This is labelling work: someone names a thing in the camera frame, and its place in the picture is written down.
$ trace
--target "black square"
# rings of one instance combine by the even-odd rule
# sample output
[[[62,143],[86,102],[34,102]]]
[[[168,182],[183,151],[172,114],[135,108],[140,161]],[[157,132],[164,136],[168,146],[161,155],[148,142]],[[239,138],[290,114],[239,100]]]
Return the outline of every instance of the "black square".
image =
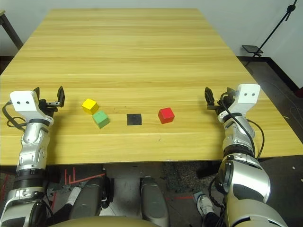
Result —
[[[140,113],[127,114],[127,125],[142,125],[142,117]]]

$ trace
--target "wooden block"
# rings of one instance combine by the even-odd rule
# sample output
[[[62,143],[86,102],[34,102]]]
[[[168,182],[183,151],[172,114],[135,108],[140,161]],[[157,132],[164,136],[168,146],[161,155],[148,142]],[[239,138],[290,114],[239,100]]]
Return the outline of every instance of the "wooden block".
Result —
[[[170,107],[160,109],[158,116],[162,124],[172,122],[175,118],[175,115]]]
[[[84,103],[82,103],[82,107],[85,112],[91,115],[93,115],[99,109],[98,104],[94,100],[91,100],[90,98],[88,98],[87,100],[85,100]]]
[[[109,123],[108,116],[102,110],[96,112],[93,115],[93,119],[94,119],[95,123],[99,126],[100,129]]]

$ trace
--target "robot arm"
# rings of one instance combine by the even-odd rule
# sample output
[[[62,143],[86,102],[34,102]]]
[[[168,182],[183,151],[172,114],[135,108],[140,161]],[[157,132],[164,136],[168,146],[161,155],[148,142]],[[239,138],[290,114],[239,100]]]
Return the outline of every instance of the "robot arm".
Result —
[[[223,123],[223,160],[215,178],[216,189],[224,194],[223,218],[228,227],[286,227],[281,216],[265,203],[270,179],[255,159],[255,132],[245,118],[257,102],[259,85],[241,84],[237,91],[224,93],[214,105],[211,89],[205,89],[207,108],[216,111]]]
[[[53,124],[53,114],[57,106],[64,106],[64,90],[58,90],[58,101],[47,103],[39,100],[39,88],[34,91],[14,91],[11,100],[3,107],[3,113],[24,134],[22,149],[16,169],[13,190],[8,194],[0,220],[0,226],[41,226],[46,219],[45,167],[47,146],[50,140],[49,127]],[[14,109],[25,118],[26,123],[18,124],[6,111],[13,104]]]

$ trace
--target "black wire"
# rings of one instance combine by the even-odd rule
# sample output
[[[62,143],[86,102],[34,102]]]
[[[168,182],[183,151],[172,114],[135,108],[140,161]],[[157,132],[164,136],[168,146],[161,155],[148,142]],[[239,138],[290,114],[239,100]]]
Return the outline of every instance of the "black wire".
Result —
[[[221,207],[221,208],[222,208],[223,206],[222,206],[221,204],[219,204],[219,203],[217,202],[217,200],[215,200],[214,197],[212,196],[212,185],[213,185],[215,179],[216,179],[216,177],[214,177],[213,180],[209,183],[209,186],[208,186],[208,194],[209,194],[209,198],[210,198],[210,200],[213,202],[213,204],[214,204],[215,206],[217,206],[217,207]]]
[[[251,121],[249,119],[247,119],[247,121],[250,122],[250,123],[253,123],[254,125],[256,125],[260,129],[260,131],[262,133],[262,146],[261,146],[260,151],[259,151],[258,156],[257,156],[257,160],[258,160],[260,158],[261,154],[262,154],[264,143],[265,143],[264,132],[263,132],[262,128],[257,123],[255,123],[255,122],[253,122],[253,121]]]
[[[21,119],[21,120],[23,120],[24,123],[18,124],[18,125],[20,125],[21,127],[27,125],[26,121],[25,121],[22,117],[12,117],[12,119]],[[11,125],[11,124],[9,124],[9,123],[10,123],[10,121],[7,121],[7,122],[6,122],[6,125],[9,126],[9,127],[11,127],[11,128],[15,128],[15,125]]]
[[[41,200],[41,202],[46,206],[46,208],[47,208],[48,211],[50,212],[50,214],[51,214],[51,216],[52,216],[53,224],[54,224],[53,212],[52,212],[51,207],[50,207],[44,200]]]
[[[49,208],[48,211],[49,211],[49,213],[51,214],[52,221],[53,221],[53,224],[54,224],[55,222],[54,222],[54,219],[53,219],[53,211],[52,211],[52,209],[51,209],[51,202],[49,201],[49,198],[48,198],[48,195],[47,195],[48,184],[49,184],[49,181],[47,181],[47,184],[46,184],[46,186],[45,186],[45,196],[46,196],[46,199],[47,199],[48,204],[49,204],[49,206],[48,206],[48,208]]]
[[[247,130],[244,128],[244,126],[231,114],[231,112],[227,109],[227,107],[225,106],[224,102],[223,102],[223,96],[224,95],[228,95],[227,92],[224,92],[221,97],[220,97],[220,101],[222,106],[224,107],[224,109],[226,110],[226,112],[234,119],[234,121],[243,129],[243,131],[247,134],[248,138],[250,139],[251,142],[251,146],[252,146],[252,152],[254,154],[254,156],[256,155],[256,151],[255,151],[255,144],[254,141],[251,137],[251,135],[247,132]]]
[[[7,125],[8,125],[9,127],[16,127],[17,129],[19,129],[19,130],[25,132],[25,129],[22,128],[23,124],[18,124],[18,123],[14,120],[14,118],[11,117],[11,116],[9,115],[9,113],[6,111],[6,107],[7,107],[8,105],[12,105],[12,104],[13,104],[12,101],[9,100],[9,101],[3,106],[3,108],[2,108],[2,112],[3,112],[4,116],[8,119]]]

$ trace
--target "table leg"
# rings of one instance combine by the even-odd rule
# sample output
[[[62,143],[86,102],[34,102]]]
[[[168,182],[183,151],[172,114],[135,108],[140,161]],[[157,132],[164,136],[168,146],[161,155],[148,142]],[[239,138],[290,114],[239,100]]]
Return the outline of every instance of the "table leg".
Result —
[[[20,50],[21,47],[23,46],[23,43],[22,43],[21,39],[19,38],[19,36],[17,35],[17,33],[15,32],[13,26],[10,24],[7,17],[5,16],[5,14],[0,16],[0,25],[3,26],[4,30],[9,35],[9,37],[11,38],[13,43],[16,45],[18,50]]]

